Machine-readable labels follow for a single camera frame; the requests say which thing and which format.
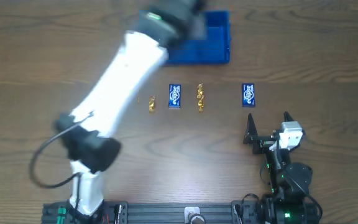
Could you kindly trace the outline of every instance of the tabletop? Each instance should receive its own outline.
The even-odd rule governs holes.
[[[32,184],[29,160],[58,115],[97,82],[147,3],[0,0],[0,223],[39,223],[43,203],[70,197],[69,185]],[[288,111],[306,131],[291,159],[313,169],[321,223],[358,222],[358,0],[210,0],[208,8],[231,13],[231,62],[164,67],[147,81],[114,136],[123,148],[106,171],[106,199],[231,202],[269,193],[259,179],[263,156],[242,144],[247,115],[269,135]],[[170,83],[181,84],[179,110],[168,109]],[[255,108],[241,106],[242,83],[255,83]],[[37,174],[65,179],[66,156],[52,145]]]

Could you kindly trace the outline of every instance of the white plastic part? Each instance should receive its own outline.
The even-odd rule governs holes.
[[[288,149],[291,150],[297,145],[302,139],[303,132],[302,127],[299,125],[297,121],[283,122],[282,133],[280,135],[279,147],[280,149]],[[272,146],[269,147],[271,151],[276,150],[277,142],[275,142]]]
[[[81,173],[80,202],[78,211],[84,215],[92,216],[103,202],[103,178],[101,173],[92,174],[91,171],[80,161],[70,161],[73,174]],[[75,208],[77,201],[78,178],[73,179],[73,195],[70,204]]]
[[[110,138],[131,99],[146,79],[168,58],[167,50],[145,34],[128,32],[117,55],[91,93],[75,108],[74,122],[93,116],[81,124],[98,137]]]

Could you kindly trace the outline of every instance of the blue bin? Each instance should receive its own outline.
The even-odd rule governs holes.
[[[187,40],[169,51],[167,65],[225,64],[230,62],[230,20],[227,11],[205,12],[207,36]]]

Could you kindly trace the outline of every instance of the wooden table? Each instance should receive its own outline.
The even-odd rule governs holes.
[[[0,223],[39,223],[43,203],[70,196],[69,185],[30,183],[29,159],[59,113],[95,84],[144,4],[0,0]],[[124,148],[107,171],[106,198],[230,202],[268,193],[263,156],[242,144],[247,115],[270,134],[289,111],[307,133],[291,158],[313,168],[321,223],[358,222],[358,0],[215,0],[209,8],[231,12],[230,64],[164,68],[145,84],[115,136]],[[241,107],[244,82],[255,83],[256,108]],[[182,84],[180,110],[167,108],[170,83]],[[65,155],[51,146],[38,175],[48,183],[68,177]]]

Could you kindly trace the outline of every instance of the brown wooden surface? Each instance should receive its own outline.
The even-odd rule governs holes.
[[[70,186],[31,184],[29,159],[53,134],[51,122],[97,81],[145,3],[0,0],[0,223],[39,223],[43,203],[70,196]],[[232,61],[164,68],[147,82],[117,133],[124,148],[107,171],[106,198],[230,202],[267,193],[263,157],[241,143],[247,114],[270,134],[288,110],[307,132],[292,161],[313,168],[321,223],[358,222],[358,0],[215,0],[209,7],[231,11]],[[254,109],[241,107],[243,82],[256,85]],[[169,83],[182,84],[180,110],[166,107]],[[157,100],[153,115],[149,95]],[[50,183],[68,177],[64,149],[52,146],[37,170]]]

